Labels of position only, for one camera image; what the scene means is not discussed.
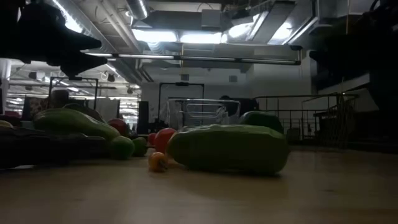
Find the large green cucumber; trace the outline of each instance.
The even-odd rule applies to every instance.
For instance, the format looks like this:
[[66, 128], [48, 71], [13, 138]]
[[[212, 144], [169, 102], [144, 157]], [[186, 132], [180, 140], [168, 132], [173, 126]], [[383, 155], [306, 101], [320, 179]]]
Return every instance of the large green cucumber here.
[[34, 117], [33, 122], [35, 129], [59, 134], [83, 133], [87, 136], [101, 136], [107, 141], [120, 136], [114, 127], [79, 111], [66, 108], [41, 111]]
[[280, 123], [278, 117], [262, 111], [249, 111], [246, 112], [239, 119], [240, 124], [256, 125], [271, 128], [280, 133], [284, 133], [284, 128]]
[[285, 166], [289, 148], [285, 136], [271, 128], [212, 124], [179, 131], [167, 154], [193, 169], [275, 174]]

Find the floor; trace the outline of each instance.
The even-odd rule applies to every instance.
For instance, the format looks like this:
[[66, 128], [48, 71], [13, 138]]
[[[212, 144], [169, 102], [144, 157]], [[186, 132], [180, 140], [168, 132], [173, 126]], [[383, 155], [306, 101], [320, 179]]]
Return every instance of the floor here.
[[398, 156], [291, 153], [279, 177], [209, 174], [146, 159], [0, 172], [2, 224], [398, 223]]

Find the small orange ball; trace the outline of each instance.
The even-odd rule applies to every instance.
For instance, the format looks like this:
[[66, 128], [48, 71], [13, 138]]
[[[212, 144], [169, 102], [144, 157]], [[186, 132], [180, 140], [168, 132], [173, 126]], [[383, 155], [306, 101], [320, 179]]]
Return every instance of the small orange ball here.
[[148, 158], [149, 171], [166, 172], [167, 157], [161, 152], [154, 152]]
[[160, 130], [155, 137], [155, 149], [157, 152], [166, 153], [166, 145], [176, 130], [165, 128]]

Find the red tomato toy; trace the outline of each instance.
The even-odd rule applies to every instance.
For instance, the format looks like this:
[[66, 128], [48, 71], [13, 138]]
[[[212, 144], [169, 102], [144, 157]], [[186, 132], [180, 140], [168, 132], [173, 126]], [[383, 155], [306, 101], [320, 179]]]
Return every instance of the red tomato toy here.
[[169, 139], [173, 136], [175, 130], [172, 128], [165, 128], [160, 130], [155, 137], [155, 149], [157, 152], [166, 152], [166, 145]]
[[156, 137], [156, 133], [150, 133], [148, 135], [148, 142], [150, 146], [154, 146], [155, 145], [155, 137]]

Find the light fixture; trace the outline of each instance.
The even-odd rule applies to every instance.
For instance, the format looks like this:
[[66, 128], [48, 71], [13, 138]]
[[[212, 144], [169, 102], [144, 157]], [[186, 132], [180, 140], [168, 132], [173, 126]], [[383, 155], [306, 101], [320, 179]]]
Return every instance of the light fixture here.
[[229, 29], [228, 34], [232, 38], [237, 38], [247, 32], [249, 32], [250, 28], [253, 26], [252, 22], [236, 25]]
[[9, 100], [8, 102], [10, 102], [10, 103], [12, 103], [12, 104], [15, 104], [15, 105], [18, 105], [18, 104], [19, 104], [19, 102], [16, 102], [16, 101], [13, 101], [13, 100]]
[[79, 92], [78, 88], [75, 87], [68, 87], [68, 90], [74, 91], [74, 92]]
[[60, 81], [60, 83], [61, 83], [62, 85], [66, 85], [66, 86], [69, 85], [69, 84], [67, 84], [67, 83], [65, 83], [65, 82], [63, 82], [63, 81]]
[[223, 36], [221, 36], [221, 43], [225, 44], [228, 42], [228, 35], [223, 34]]
[[293, 44], [305, 31], [307, 31], [312, 25], [314, 25], [316, 22], [318, 22], [318, 17], [314, 17], [313, 19], [310, 20], [310, 22], [303, 27], [303, 29], [299, 29], [296, 31], [297, 33], [294, 33], [289, 39], [287, 39], [283, 44]]
[[73, 31], [75, 31], [75, 32], [78, 32], [78, 33], [83, 32], [83, 28], [81, 28], [81, 27], [79, 26], [79, 24], [72, 18], [72, 16], [69, 15], [69, 13], [65, 10], [65, 8], [62, 7], [61, 4], [60, 4], [57, 0], [52, 0], [52, 1], [53, 1], [54, 4], [56, 4], [57, 7], [61, 10], [63, 16], [66, 17], [66, 18], [65, 18], [65, 20], [66, 20], [65, 26], [66, 26], [68, 29], [71, 29], [71, 30], [73, 30]]
[[106, 64], [106, 66], [107, 66], [110, 70], [112, 70], [113, 72], [117, 72], [117, 71], [116, 71], [116, 68], [114, 68], [113, 66], [110, 66], [110, 65], [108, 65], [108, 64]]
[[177, 35], [171, 30], [138, 30], [133, 29], [132, 33], [137, 40], [145, 42], [176, 42]]
[[270, 45], [282, 44], [286, 38], [289, 38], [292, 34], [292, 25], [289, 22], [283, 23], [279, 29], [272, 36], [271, 40], [268, 41]]
[[183, 33], [180, 42], [188, 44], [219, 44], [222, 33], [186, 32]]

